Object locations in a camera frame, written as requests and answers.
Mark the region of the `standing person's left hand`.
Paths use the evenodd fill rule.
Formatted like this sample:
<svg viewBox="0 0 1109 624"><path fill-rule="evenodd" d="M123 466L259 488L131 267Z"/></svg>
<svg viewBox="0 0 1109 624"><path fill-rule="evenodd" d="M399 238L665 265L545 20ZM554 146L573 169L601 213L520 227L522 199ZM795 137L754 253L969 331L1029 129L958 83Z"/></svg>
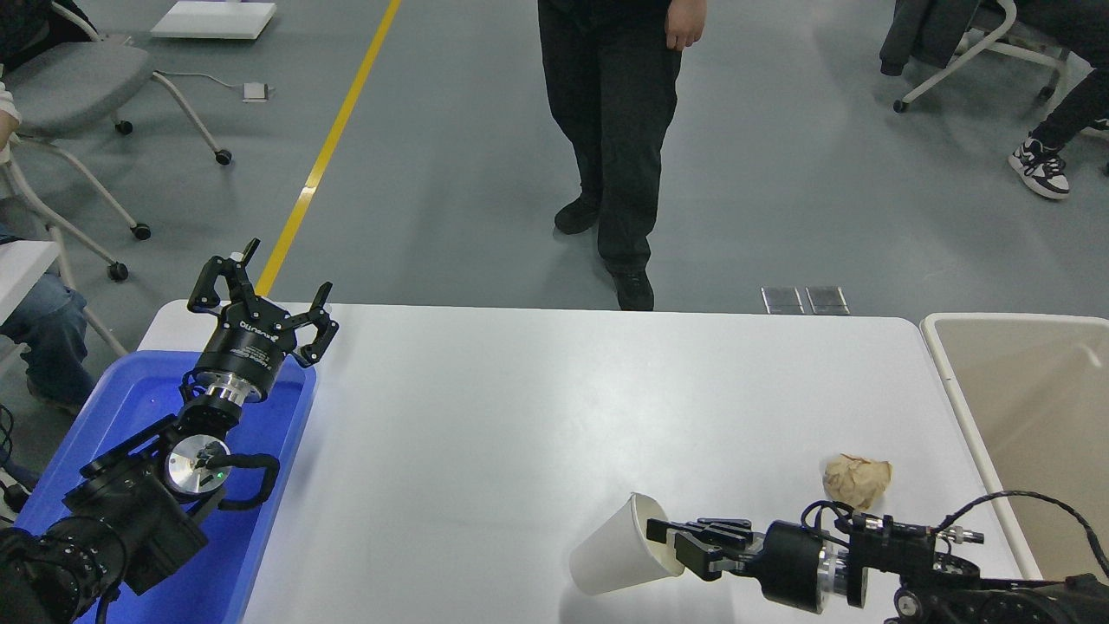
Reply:
<svg viewBox="0 0 1109 624"><path fill-rule="evenodd" d="M665 17L667 47L676 52L694 47L704 35L706 19L708 1L670 1Z"/></svg>

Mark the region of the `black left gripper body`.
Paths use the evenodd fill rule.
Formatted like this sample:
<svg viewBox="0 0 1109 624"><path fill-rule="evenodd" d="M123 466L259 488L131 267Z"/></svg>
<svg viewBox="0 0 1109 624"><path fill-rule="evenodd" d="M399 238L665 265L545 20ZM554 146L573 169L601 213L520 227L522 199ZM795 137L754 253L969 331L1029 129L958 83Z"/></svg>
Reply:
<svg viewBox="0 0 1109 624"><path fill-rule="evenodd" d="M253 387L253 398L266 398L282 364L296 347L289 311L260 299L232 301L218 311L213 333L193 372L200 380L228 374Z"/></svg>

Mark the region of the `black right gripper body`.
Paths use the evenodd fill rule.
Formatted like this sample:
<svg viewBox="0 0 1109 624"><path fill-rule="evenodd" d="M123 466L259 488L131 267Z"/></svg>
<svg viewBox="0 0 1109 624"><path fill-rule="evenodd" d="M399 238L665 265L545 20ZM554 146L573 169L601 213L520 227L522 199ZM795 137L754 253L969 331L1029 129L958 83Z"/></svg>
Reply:
<svg viewBox="0 0 1109 624"><path fill-rule="evenodd" d="M762 595L784 607L820 614L820 557L824 538L796 523L775 521L762 538L762 548L744 566L755 577Z"/></svg>

